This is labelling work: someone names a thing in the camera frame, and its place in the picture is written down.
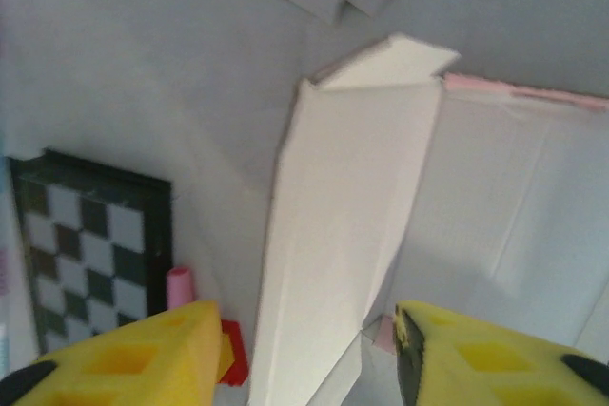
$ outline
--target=black and white checkered pattern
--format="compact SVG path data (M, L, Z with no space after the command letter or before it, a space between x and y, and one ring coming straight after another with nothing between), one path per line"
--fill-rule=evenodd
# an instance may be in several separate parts
M35 299L52 351L147 316L142 211L29 182Z

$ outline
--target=chessboard frame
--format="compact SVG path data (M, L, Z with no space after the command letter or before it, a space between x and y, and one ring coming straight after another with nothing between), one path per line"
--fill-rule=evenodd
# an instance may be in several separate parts
M86 182L83 177L91 177L91 188L97 188L104 200L112 201L132 195L141 205L144 216L144 251L147 284L155 284L147 289L147 315L158 314L167 309L167 271L172 267L171 229L171 183L151 178L139 173L126 171L106 164L73 157L53 149L45 149L43 155L31 160L9 158L12 195L19 222L20 234L26 266L29 292L32 303L36 336L41 354L49 351L45 338L46 323L43 309L36 299L36 271L32 261L28 233L26 230L24 206L24 186L22 178L37 170L48 169L54 174L72 175L75 182Z

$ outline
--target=red object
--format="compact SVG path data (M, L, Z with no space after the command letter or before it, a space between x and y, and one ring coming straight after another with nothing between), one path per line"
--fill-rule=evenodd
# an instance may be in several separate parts
M235 361L219 383L230 386L243 385L249 375L249 367L247 366L246 348L244 347L239 322L222 319L222 333L226 333L230 338Z

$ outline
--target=pink cap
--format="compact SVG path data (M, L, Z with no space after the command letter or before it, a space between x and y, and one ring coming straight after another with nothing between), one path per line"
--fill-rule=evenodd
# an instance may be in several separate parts
M187 266L177 266L167 273L167 309L194 301L192 273Z

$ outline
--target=pink object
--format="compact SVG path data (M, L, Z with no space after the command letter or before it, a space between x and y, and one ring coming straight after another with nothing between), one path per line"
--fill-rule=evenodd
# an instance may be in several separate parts
M553 89L536 89L527 86L514 86L501 81L489 81L475 76L447 73L444 75L444 87L447 90L479 90L509 94L515 97L537 97L552 102L571 104L593 111L609 110L609 100L592 95L573 94Z
M167 309L194 301L192 273L186 266L177 266L167 273Z
M396 353L396 346L393 343L393 319L391 317L383 316L381 318L379 333L377 333L373 344L389 354Z

